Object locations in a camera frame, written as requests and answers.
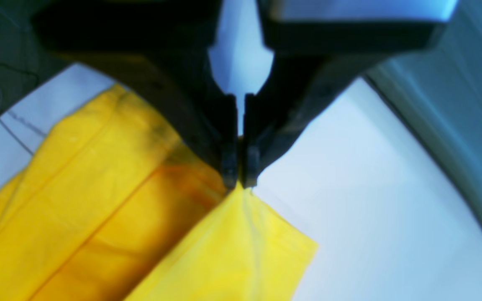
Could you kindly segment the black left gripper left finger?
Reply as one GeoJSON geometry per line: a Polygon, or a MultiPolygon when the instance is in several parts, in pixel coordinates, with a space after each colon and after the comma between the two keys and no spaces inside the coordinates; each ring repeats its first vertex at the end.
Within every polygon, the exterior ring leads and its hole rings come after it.
{"type": "Polygon", "coordinates": [[[238,181],[236,99],[212,75],[221,0],[54,0],[32,16],[46,50],[132,88],[231,190],[238,181]]]}

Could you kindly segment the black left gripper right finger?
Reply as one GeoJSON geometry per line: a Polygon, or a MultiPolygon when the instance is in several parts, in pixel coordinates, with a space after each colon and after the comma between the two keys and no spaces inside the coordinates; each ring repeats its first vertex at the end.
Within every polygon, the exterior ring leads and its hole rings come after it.
{"type": "Polygon", "coordinates": [[[245,98],[241,184],[282,157],[371,67],[439,40],[457,0],[258,0],[270,73],[245,98]]]}

